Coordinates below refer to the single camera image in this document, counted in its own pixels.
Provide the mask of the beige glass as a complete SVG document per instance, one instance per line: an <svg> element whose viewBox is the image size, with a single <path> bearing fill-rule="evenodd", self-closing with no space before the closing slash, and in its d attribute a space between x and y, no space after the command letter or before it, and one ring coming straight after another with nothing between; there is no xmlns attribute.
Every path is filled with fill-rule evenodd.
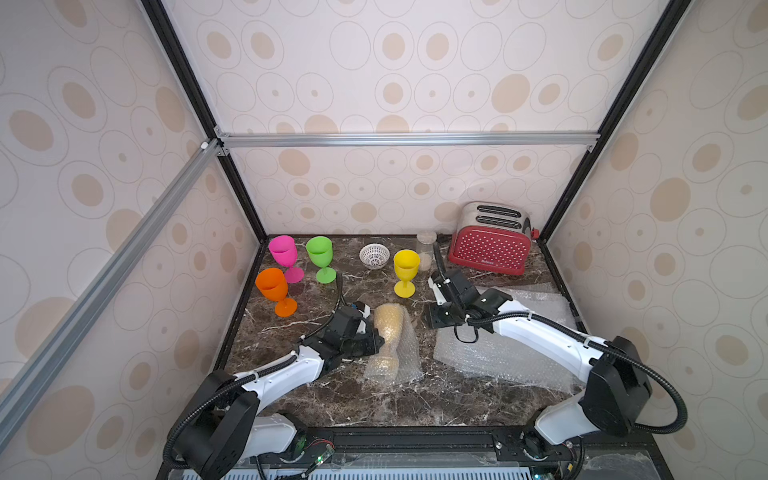
<svg viewBox="0 0 768 480"><path fill-rule="evenodd" d="M419 342L407 309L396 303L383 304L375 309L373 320L384 344L368 358L364 378L383 386L421 379Z"/></svg>

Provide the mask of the clear bubble wrap sheet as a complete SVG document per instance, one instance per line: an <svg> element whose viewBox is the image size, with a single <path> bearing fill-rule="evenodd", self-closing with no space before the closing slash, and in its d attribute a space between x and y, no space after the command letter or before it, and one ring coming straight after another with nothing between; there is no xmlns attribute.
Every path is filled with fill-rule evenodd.
<svg viewBox="0 0 768 480"><path fill-rule="evenodd" d="M576 326L568 301L551 284L502 287L500 290L559 324L569 328ZM439 329L433 358L469 378L489 377L566 394L584 386L584 382L565 367L522 342L485 330L475 337L468 326L461 326L457 331Z"/></svg>

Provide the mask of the yellow glass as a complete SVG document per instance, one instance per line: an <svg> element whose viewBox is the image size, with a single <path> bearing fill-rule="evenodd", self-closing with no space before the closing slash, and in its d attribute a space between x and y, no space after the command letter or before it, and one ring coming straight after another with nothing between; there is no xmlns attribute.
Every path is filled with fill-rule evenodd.
<svg viewBox="0 0 768 480"><path fill-rule="evenodd" d="M400 298L410 298L415 293L413 279L416 277L420 256L413 250L400 250L394 256L394 271L398 282L394 286L395 294Z"/></svg>

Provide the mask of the orange glass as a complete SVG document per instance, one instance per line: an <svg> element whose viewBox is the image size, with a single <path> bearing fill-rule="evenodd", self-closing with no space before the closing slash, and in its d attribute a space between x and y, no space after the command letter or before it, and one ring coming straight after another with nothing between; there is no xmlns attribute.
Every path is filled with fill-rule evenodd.
<svg viewBox="0 0 768 480"><path fill-rule="evenodd" d="M267 300L275 303L274 311L278 317L290 317L296 312L297 302L288 296L288 283L282 270L263 270L257 275L255 285Z"/></svg>

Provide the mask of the green glass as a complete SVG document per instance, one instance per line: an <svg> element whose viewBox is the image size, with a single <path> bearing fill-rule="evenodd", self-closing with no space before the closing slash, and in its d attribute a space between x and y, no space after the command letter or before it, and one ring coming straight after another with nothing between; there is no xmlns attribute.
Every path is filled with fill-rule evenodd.
<svg viewBox="0 0 768 480"><path fill-rule="evenodd" d="M306 250L310 261L319 268L316 280L321 284L333 283L336 279L336 271L330 267L333 260L333 245L330 238L315 236L306 243Z"/></svg>

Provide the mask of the pink plastic wine glass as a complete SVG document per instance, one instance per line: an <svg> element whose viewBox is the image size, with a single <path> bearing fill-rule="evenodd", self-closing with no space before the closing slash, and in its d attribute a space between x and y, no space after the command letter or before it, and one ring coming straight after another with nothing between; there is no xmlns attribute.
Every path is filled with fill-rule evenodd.
<svg viewBox="0 0 768 480"><path fill-rule="evenodd" d="M284 276L288 284L297 284L304 279L304 271L296 266L298 250L293 237L277 236L270 241L268 248L274 260L285 268Z"/></svg>

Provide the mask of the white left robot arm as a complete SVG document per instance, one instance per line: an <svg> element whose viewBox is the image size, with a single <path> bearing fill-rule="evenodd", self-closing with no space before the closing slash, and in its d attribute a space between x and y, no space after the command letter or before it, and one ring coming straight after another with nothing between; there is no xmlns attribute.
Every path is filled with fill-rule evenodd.
<svg viewBox="0 0 768 480"><path fill-rule="evenodd" d="M369 306L341 304L282 358L237 374L211 372L170 429L163 463L191 469L202 479L221 479L243 459L287 452L297 444L298 424L284 414L260 413L343 362L377 354L383 345Z"/></svg>

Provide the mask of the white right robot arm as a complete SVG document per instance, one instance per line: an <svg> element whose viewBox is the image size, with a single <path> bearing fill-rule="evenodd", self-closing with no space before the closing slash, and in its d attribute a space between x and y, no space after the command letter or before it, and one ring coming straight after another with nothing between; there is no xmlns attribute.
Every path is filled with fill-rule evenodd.
<svg viewBox="0 0 768 480"><path fill-rule="evenodd" d="M459 270L439 268L429 286L435 296L425 311L432 329L469 326L523 344L564 367L583 381L583 391L538 410L526 424L521 441L535 460L547 458L558 445L575 437L602 432L626 437L635 430L668 435L688 422L680 393L661 374L645 365L627 338L588 336L524 306L511 295L489 288L479 291ZM662 426L638 417L658 384L672 399L675 419Z"/></svg>

